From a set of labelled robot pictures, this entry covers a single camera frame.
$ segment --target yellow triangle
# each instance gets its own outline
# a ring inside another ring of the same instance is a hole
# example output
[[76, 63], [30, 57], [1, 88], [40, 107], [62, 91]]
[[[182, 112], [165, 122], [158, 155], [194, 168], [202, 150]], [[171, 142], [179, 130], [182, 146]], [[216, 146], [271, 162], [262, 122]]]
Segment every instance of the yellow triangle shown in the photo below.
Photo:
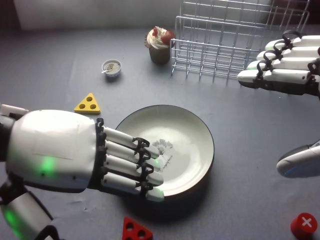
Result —
[[75, 108], [78, 114], [100, 114], [100, 107], [92, 93], [89, 93]]

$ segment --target gray tablecloth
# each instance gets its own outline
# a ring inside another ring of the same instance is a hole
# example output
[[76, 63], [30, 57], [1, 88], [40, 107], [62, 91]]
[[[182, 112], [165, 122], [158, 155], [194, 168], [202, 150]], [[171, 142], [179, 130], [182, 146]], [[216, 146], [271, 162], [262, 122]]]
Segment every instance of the gray tablecloth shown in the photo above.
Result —
[[[215, 158], [201, 197], [140, 214], [128, 201], [87, 189], [79, 194], [30, 188], [55, 217], [67, 240], [120, 240], [124, 216], [150, 229], [155, 240], [290, 240], [291, 221], [308, 212], [320, 220], [319, 178], [286, 179], [276, 171], [287, 151], [320, 135], [320, 102], [240, 87], [234, 80], [184, 72], [150, 61], [147, 30], [88, 30], [0, 37], [0, 101], [30, 110], [73, 108], [93, 93], [105, 125], [115, 128], [150, 105], [192, 111], [210, 129]], [[122, 62], [115, 81], [101, 74], [107, 59]], [[5, 181], [5, 164], [0, 165]], [[0, 217], [0, 238], [14, 239]]]

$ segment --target cupcake frosting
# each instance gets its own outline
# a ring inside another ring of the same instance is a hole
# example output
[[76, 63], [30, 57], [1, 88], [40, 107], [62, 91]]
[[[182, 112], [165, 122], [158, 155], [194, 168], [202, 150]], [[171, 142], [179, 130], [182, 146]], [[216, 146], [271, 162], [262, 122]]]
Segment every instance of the cupcake frosting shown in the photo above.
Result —
[[150, 44], [155, 49], [166, 49], [169, 48], [169, 45], [166, 45], [162, 42], [161, 37], [166, 34], [166, 31], [164, 28], [156, 26], [156, 34], [154, 34], [154, 30], [152, 29], [147, 37], [146, 40], [148, 44]]

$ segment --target wire rack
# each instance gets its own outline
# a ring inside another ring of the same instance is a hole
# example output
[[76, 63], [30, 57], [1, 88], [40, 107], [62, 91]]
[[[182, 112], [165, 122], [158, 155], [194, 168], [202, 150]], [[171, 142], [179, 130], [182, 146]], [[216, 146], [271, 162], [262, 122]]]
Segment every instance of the wire rack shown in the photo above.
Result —
[[310, 0], [181, 0], [171, 40], [175, 70], [236, 77], [285, 30], [302, 32]]

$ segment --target white robotic hand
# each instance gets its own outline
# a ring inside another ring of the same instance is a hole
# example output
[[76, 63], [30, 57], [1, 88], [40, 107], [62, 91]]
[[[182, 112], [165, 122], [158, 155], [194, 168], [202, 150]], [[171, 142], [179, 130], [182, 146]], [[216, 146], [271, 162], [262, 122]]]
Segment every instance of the white robotic hand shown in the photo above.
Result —
[[68, 111], [2, 105], [0, 161], [26, 185], [79, 193], [86, 188], [160, 202], [159, 151], [142, 138]]
[[[298, 37], [289, 39], [288, 34]], [[320, 36], [287, 31], [282, 40], [268, 43], [265, 49], [257, 61], [238, 74], [241, 85], [293, 95], [320, 95]]]
[[276, 168], [287, 178], [320, 176], [320, 140], [287, 152], [279, 159]]

